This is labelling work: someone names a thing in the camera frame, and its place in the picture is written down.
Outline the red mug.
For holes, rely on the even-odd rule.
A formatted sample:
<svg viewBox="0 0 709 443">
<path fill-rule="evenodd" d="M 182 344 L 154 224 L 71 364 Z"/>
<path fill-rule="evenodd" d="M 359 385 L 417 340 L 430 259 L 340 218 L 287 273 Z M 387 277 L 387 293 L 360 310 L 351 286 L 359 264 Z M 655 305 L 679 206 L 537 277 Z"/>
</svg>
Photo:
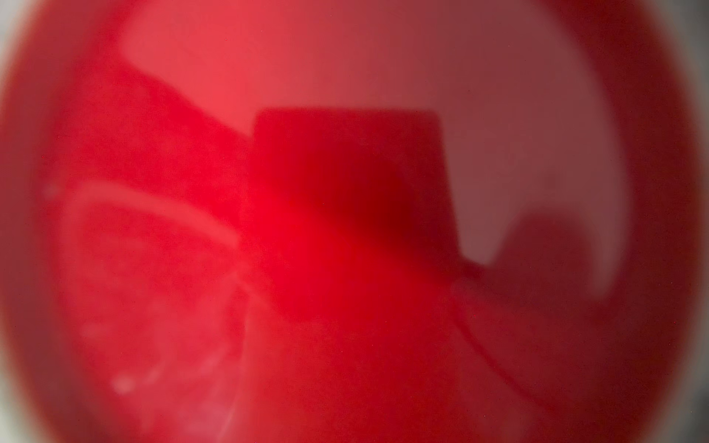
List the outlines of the red mug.
<svg viewBox="0 0 709 443">
<path fill-rule="evenodd" d="M 705 442 L 655 1 L 30 1 L 1 336 L 39 442 Z"/>
</svg>

